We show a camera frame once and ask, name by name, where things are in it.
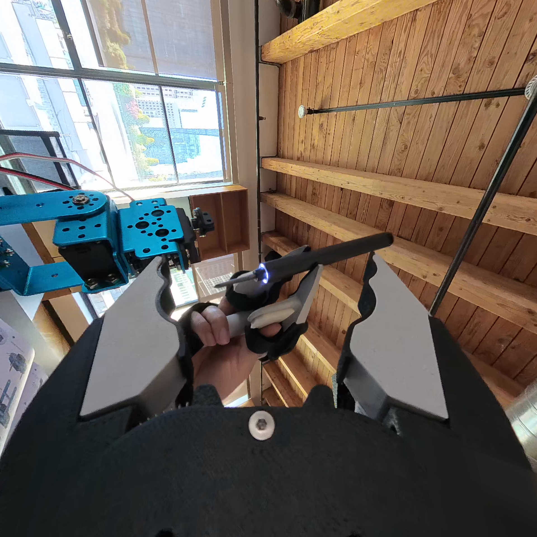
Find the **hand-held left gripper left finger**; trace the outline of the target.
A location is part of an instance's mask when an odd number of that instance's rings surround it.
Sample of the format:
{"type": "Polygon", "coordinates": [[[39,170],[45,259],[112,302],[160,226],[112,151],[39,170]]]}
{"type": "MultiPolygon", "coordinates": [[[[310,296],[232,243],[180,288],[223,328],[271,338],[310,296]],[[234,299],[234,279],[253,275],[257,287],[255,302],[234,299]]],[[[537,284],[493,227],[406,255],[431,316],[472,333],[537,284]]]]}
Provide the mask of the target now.
{"type": "Polygon", "coordinates": [[[175,303],[166,256],[156,256],[105,313],[80,417],[135,406],[151,418],[192,386],[184,331],[171,318],[175,303]]]}

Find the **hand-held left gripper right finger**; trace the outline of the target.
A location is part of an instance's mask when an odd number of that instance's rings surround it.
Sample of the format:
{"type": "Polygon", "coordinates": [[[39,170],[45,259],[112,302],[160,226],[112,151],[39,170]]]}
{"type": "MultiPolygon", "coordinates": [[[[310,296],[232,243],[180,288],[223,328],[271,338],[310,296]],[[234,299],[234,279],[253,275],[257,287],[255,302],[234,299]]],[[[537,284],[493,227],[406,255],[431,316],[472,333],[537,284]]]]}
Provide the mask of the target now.
{"type": "Polygon", "coordinates": [[[392,407],[446,420],[428,313],[376,253],[367,260],[358,308],[334,380],[336,407],[378,421],[392,407]]]}

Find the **black ceiling pipe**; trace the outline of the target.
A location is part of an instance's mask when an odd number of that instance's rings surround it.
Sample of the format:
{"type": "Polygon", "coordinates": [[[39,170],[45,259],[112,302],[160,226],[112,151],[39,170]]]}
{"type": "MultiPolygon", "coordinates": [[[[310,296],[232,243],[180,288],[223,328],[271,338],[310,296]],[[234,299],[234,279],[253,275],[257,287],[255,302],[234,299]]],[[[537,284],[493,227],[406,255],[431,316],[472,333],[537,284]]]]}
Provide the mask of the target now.
{"type": "Polygon", "coordinates": [[[504,151],[500,162],[493,174],[493,177],[483,194],[483,197],[478,204],[476,211],[473,215],[473,218],[468,225],[466,232],[462,238],[461,244],[459,245],[456,254],[449,265],[449,268],[439,286],[439,289],[433,299],[432,305],[428,312],[430,317],[435,317],[436,313],[447,294],[449,287],[456,276],[460,265],[462,264],[466,253],[471,246],[474,237],[482,224],[488,209],[490,208],[494,197],[498,193],[500,186],[507,175],[507,172],[520,149],[520,146],[526,137],[526,134],[536,116],[536,85],[532,86],[530,98],[527,104],[525,111],[523,112],[519,123],[517,124],[514,133],[507,145],[506,150],[504,151]]]}
{"type": "Polygon", "coordinates": [[[308,116],[316,114],[325,114],[325,113],[339,113],[339,112],[352,112],[352,111],[367,111],[367,110],[379,110],[379,109],[391,109],[395,107],[408,107],[408,106],[421,106],[428,104],[443,104],[443,103],[457,103],[473,100],[483,100],[483,99],[494,99],[494,98],[508,98],[516,96],[526,96],[526,89],[513,88],[513,89],[501,89],[501,90],[490,90],[490,91],[481,91],[481,92],[471,92],[471,93],[458,93],[456,95],[447,95],[439,97],[427,97],[427,98],[416,98],[416,99],[407,99],[407,100],[394,100],[391,102],[382,102],[382,103],[367,103],[367,104],[357,104],[357,105],[347,105],[347,106],[337,106],[326,109],[313,109],[308,107],[308,116]]]}

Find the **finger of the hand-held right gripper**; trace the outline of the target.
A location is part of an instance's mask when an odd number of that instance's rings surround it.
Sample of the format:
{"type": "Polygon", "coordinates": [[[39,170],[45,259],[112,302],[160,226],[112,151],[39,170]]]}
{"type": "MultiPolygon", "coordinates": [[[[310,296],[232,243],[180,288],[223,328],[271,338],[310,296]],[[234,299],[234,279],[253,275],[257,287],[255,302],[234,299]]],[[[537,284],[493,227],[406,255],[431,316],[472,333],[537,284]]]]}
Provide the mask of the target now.
{"type": "Polygon", "coordinates": [[[300,282],[296,292],[290,297],[293,313],[289,317],[289,325],[304,324],[309,315],[312,302],[316,296],[324,265],[317,265],[300,282]]]}
{"type": "Polygon", "coordinates": [[[265,257],[266,270],[311,270],[312,250],[309,247],[300,247],[279,258],[265,257]]]}

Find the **blue toy robot arm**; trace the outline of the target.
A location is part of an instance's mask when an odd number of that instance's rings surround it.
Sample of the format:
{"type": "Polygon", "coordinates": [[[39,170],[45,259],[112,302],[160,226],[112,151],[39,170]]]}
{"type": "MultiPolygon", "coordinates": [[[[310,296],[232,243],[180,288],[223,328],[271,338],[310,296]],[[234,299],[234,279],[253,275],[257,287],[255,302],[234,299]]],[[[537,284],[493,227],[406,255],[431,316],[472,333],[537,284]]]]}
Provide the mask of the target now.
{"type": "Polygon", "coordinates": [[[163,198],[118,209],[104,193],[50,191],[1,198],[1,225],[55,221],[53,244],[64,261],[30,266],[1,238],[1,291],[31,296],[80,287],[87,294],[127,285],[153,258],[183,271],[199,262],[197,238],[215,223],[200,208],[194,218],[163,198]]]}

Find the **open wooden box shelf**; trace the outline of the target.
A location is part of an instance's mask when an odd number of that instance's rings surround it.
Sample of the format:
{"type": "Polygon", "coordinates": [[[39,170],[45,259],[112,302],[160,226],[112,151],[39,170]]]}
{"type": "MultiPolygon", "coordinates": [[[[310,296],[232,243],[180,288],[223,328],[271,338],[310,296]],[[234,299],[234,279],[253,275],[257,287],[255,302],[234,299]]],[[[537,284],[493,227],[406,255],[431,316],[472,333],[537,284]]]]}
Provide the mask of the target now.
{"type": "Polygon", "coordinates": [[[240,185],[215,187],[189,196],[191,210],[209,213],[215,230],[197,239],[202,261],[250,249],[248,190],[240,185]]]}

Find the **black electric screwdriver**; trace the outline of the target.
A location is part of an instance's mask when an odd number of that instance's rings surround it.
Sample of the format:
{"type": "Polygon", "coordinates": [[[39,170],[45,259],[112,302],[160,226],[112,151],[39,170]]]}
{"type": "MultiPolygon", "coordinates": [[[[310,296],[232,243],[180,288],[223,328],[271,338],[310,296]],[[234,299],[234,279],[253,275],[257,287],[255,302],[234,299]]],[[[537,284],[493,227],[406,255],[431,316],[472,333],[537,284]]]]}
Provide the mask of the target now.
{"type": "MultiPolygon", "coordinates": [[[[319,250],[312,250],[312,269],[320,264],[332,265],[342,260],[390,247],[393,244],[393,241],[394,237],[391,233],[381,232],[371,236],[326,246],[319,250]]],[[[286,278],[292,278],[296,274],[308,271],[310,270],[266,270],[264,268],[264,263],[261,263],[259,267],[252,272],[248,272],[228,281],[217,283],[214,287],[228,287],[252,280],[260,281],[262,284],[268,284],[286,278]]]]}

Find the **wooden ceiling beam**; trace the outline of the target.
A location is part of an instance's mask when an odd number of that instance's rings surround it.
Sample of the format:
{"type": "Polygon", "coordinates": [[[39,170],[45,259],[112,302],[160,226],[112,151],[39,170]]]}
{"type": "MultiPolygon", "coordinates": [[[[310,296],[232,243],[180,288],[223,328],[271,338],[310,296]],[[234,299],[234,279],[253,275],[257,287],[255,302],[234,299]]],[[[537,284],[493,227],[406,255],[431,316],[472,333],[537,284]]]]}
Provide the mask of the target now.
{"type": "MultiPolygon", "coordinates": [[[[379,230],[282,193],[264,192],[265,204],[341,241],[379,233],[379,230]]],[[[452,258],[411,241],[394,237],[379,255],[430,284],[440,286],[452,258]]],[[[536,288],[462,262],[448,291],[492,314],[536,333],[536,288]]]]}
{"type": "Polygon", "coordinates": [[[284,64],[379,26],[433,1],[338,1],[260,48],[263,62],[284,64]]]}
{"type": "MultiPolygon", "coordinates": [[[[468,187],[388,176],[336,166],[264,157],[263,169],[472,219],[485,192],[468,187]]],[[[483,223],[536,236],[536,199],[497,193],[483,223]]]]}

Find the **white framed window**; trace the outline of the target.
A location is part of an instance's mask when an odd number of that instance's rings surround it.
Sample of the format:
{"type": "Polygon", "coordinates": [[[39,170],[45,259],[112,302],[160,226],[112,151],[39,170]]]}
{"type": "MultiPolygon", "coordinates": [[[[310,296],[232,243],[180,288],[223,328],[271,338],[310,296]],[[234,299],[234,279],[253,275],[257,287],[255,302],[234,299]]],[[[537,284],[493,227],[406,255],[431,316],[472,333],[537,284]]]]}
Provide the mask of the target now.
{"type": "Polygon", "coordinates": [[[229,182],[221,1],[1,1],[1,129],[56,131],[81,187],[229,182]]]}

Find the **person's right hand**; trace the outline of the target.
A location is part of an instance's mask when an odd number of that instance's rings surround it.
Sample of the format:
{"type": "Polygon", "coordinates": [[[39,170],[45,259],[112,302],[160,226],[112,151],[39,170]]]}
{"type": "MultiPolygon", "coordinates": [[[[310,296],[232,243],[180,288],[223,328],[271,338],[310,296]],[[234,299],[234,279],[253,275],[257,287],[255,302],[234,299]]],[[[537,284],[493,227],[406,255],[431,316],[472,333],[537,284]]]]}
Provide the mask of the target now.
{"type": "Polygon", "coordinates": [[[193,388],[212,385],[221,399],[228,397],[243,383],[259,358],[246,345],[245,336],[231,338],[227,316],[236,311],[226,298],[203,312],[194,312],[191,328],[202,342],[202,348],[192,357],[193,388]]]}

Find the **silver air duct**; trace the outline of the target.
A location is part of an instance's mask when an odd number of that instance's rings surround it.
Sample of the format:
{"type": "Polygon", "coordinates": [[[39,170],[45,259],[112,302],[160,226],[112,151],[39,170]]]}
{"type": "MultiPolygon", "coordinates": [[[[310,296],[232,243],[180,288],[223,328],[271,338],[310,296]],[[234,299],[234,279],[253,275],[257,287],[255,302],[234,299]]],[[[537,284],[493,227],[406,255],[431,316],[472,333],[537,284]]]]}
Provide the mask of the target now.
{"type": "Polygon", "coordinates": [[[536,473],[536,381],[527,386],[505,412],[536,473]]]}

